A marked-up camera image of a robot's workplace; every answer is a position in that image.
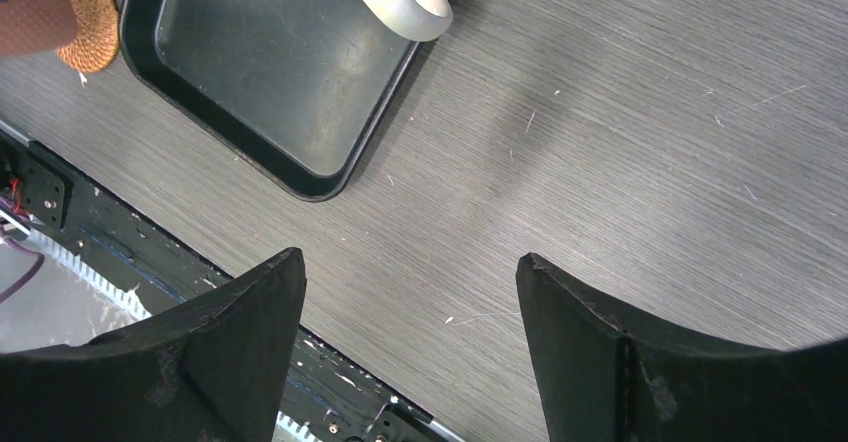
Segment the salmon pink mug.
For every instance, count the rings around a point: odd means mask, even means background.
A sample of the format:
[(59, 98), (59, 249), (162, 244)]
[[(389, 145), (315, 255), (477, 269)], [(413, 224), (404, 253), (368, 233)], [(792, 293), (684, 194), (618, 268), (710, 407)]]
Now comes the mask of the salmon pink mug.
[(66, 46), (78, 34), (70, 0), (1, 0), (1, 57)]

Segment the black plastic tray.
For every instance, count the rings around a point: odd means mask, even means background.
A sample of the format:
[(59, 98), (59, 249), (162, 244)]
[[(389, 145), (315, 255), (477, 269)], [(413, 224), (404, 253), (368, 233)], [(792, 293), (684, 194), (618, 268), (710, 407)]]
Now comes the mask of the black plastic tray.
[(124, 0), (136, 77), (300, 199), (347, 184), (425, 42), (361, 0)]

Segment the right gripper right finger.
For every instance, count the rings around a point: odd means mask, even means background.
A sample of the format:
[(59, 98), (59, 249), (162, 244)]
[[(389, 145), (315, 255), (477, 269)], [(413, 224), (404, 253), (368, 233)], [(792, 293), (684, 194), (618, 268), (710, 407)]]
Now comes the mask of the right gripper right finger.
[(847, 343), (781, 351), (691, 330), (542, 256), (516, 288), (553, 441), (843, 441)]

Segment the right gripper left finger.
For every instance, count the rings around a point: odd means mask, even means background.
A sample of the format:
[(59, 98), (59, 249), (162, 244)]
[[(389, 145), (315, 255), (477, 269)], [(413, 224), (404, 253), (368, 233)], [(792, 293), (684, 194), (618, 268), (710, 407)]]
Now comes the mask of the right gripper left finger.
[(80, 346), (1, 358), (5, 441), (268, 441), (307, 278), (288, 248)]

